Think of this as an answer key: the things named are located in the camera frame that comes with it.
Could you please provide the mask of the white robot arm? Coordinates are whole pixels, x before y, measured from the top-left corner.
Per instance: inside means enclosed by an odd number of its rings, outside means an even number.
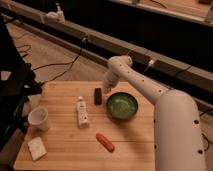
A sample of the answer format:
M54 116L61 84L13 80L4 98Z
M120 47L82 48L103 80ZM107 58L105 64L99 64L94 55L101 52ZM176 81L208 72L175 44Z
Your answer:
M111 57L103 89L110 92L124 78L154 105L155 171L207 171L195 100L134 71L132 64L130 56Z

